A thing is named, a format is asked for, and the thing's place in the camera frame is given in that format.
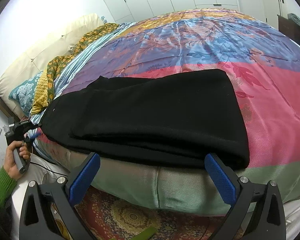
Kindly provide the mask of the green sleeved left forearm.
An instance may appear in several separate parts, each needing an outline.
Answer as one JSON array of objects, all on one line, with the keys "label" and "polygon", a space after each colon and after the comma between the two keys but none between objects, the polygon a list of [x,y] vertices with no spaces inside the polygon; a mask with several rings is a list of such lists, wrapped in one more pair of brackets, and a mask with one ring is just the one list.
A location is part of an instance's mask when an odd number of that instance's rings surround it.
[{"label": "green sleeved left forearm", "polygon": [[6,199],[11,195],[16,185],[16,180],[11,178],[2,167],[0,169],[0,210],[5,206]]}]

